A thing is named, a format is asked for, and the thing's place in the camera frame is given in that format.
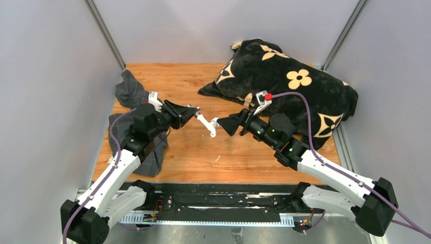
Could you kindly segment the metal tee pipe fitting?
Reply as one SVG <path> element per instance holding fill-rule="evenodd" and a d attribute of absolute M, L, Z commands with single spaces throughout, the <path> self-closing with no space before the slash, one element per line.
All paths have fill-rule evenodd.
<path fill-rule="evenodd" d="M 193 117 L 197 118 L 201 114 L 199 106 L 192 106 L 191 104 L 188 104 L 187 107 L 190 113 L 193 114 Z"/>

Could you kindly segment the white plastic water faucet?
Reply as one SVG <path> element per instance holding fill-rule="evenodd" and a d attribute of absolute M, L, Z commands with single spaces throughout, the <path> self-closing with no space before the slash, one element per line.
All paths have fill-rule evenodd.
<path fill-rule="evenodd" d="M 219 117 L 214 117 L 211 121 L 207 121 L 202 114 L 199 114 L 197 115 L 196 119 L 201 122 L 210 132 L 211 138 L 215 138 L 217 136 L 217 129 L 220 127 L 218 123 Z"/>

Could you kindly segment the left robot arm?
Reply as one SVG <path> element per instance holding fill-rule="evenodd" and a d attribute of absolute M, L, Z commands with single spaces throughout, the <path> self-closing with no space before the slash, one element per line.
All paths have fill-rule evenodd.
<path fill-rule="evenodd" d="M 104 243 L 112 227 L 129 212 L 138 207 L 152 209 L 156 197 L 151 183 L 137 180 L 124 193 L 115 194 L 155 149 L 160 134 L 182 128 L 199 111 L 199 107 L 156 99 L 115 119 L 113 125 L 131 115 L 133 122 L 122 142 L 113 135 L 110 126 L 109 136 L 117 149 L 113 162 L 82 195 L 66 200 L 60 207 L 62 242 Z"/>

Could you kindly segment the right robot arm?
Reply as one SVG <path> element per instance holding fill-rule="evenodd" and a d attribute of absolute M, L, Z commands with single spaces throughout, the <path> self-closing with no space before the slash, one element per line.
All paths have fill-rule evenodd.
<path fill-rule="evenodd" d="M 308 207 L 331 211 L 353 219 L 369 234 L 385 235 L 398 209 L 389 180 L 383 177 L 373 180 L 327 160 L 293 136 L 295 127 L 283 113 L 276 113 L 269 121 L 264 121 L 253 111 L 243 109 L 218 118 L 216 122 L 230 136 L 241 127 L 241 135 L 251 133 L 254 139 L 271 147 L 280 164 L 318 178 L 332 188 L 325 190 L 299 183 L 290 198 L 295 211 L 303 212 Z"/>

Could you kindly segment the grey checked cloth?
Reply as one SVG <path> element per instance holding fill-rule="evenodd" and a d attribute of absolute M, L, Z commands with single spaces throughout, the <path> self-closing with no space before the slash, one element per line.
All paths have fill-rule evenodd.
<path fill-rule="evenodd" d="M 132 110 L 148 102 L 150 92 L 145 90 L 144 86 L 134 77 L 131 71 L 127 69 L 123 70 L 121 77 L 122 82 L 115 86 L 114 95 L 122 107 Z M 135 112 L 127 113 L 126 115 L 114 113 L 108 117 L 109 129 L 112 130 L 112 135 L 108 136 L 112 156 L 116 156 L 117 152 L 117 144 L 114 142 L 114 139 L 117 139 L 121 146 L 125 146 L 132 139 L 143 139 L 143 134 L 135 132 L 134 114 Z M 161 172 L 165 150 L 168 147 L 168 133 L 162 132 L 155 138 L 154 146 L 141 165 L 134 171 L 135 174 L 156 177 Z"/>

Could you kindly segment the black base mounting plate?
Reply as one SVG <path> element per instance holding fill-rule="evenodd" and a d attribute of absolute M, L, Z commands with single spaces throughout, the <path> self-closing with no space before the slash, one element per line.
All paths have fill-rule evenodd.
<path fill-rule="evenodd" d="M 135 207 L 123 223 L 291 226 L 331 211 L 308 207 L 292 184 L 153 183 L 152 203 Z"/>

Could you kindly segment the black floral plush blanket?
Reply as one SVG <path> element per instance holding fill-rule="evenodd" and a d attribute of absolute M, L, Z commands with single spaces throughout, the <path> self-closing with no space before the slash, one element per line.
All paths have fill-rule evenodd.
<path fill-rule="evenodd" d="M 347 82 L 304 64 L 273 43 L 249 39 L 231 45 L 232 57 L 198 94 L 255 109 L 256 94 L 267 91 L 272 103 L 262 116 L 284 113 L 296 134 L 311 135 L 320 149 L 340 123 L 355 113 L 359 95 Z"/>

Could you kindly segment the left aluminium frame post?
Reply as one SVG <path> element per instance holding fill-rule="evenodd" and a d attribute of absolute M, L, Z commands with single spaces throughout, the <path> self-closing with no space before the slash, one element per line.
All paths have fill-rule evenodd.
<path fill-rule="evenodd" d="M 84 3 L 86 4 L 92 18 L 94 19 L 95 24 L 97 25 L 102 37 L 104 38 L 109 50 L 111 51 L 115 61 L 117 62 L 119 68 L 121 70 L 124 70 L 126 68 L 126 62 L 124 61 L 117 45 L 115 44 L 115 41 L 108 30 L 108 27 L 98 10 L 98 7 L 93 0 L 84 0 Z"/>

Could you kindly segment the aluminium frame post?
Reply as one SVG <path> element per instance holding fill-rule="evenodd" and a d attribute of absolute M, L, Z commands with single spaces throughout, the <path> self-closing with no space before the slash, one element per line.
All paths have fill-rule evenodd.
<path fill-rule="evenodd" d="M 84 0 L 84 3 L 86 4 L 92 18 L 94 19 L 95 24 L 97 25 L 102 37 L 104 38 L 109 50 L 111 51 L 115 61 L 117 62 L 119 68 L 121 70 L 124 70 L 126 68 L 126 62 L 124 61 L 117 45 L 115 44 L 115 41 L 108 30 L 108 27 L 98 10 L 98 7 L 93 0 Z"/>
<path fill-rule="evenodd" d="M 368 4 L 368 0 L 358 0 L 353 11 L 351 12 L 349 18 L 347 19 L 342 31 L 340 32 L 337 40 L 335 41 L 334 45 L 332 46 L 329 54 L 327 55 L 323 65 L 321 66 L 321 71 L 326 72 L 330 66 L 332 65 L 333 61 L 335 60 L 337 54 L 341 50 L 344 42 L 346 41 L 347 37 L 351 33 L 352 29 L 354 28 L 357 20 L 360 18 L 360 15 L 362 14 L 363 10 L 366 8 L 366 5 Z"/>

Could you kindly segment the right aluminium frame post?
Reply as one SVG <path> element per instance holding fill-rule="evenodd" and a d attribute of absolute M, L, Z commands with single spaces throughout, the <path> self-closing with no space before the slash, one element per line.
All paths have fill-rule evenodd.
<path fill-rule="evenodd" d="M 346 41 L 347 37 L 351 33 L 352 29 L 354 28 L 357 20 L 360 18 L 360 15 L 362 14 L 363 10 L 366 8 L 366 5 L 368 4 L 368 0 L 358 0 L 353 11 L 351 12 L 349 18 L 347 19 L 342 31 L 340 32 L 337 40 L 335 41 L 334 45 L 332 46 L 329 54 L 327 55 L 323 65 L 321 66 L 321 71 L 326 72 L 330 66 L 332 65 L 333 61 L 335 60 L 337 54 L 341 50 L 344 42 Z"/>

